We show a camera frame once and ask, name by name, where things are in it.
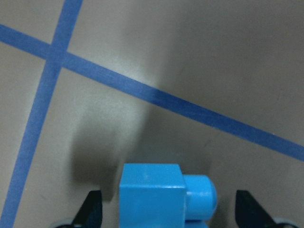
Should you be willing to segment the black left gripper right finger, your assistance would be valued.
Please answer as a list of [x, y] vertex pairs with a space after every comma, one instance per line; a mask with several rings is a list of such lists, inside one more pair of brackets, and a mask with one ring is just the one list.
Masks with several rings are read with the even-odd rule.
[[272, 217], [247, 190], [236, 191], [235, 221], [237, 225], [276, 225]]

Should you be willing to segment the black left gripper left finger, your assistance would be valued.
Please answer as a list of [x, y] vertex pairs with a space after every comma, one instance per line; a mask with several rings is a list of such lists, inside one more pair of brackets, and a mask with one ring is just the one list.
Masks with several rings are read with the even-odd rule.
[[101, 225], [103, 220], [102, 193], [92, 190], [88, 193], [72, 225]]

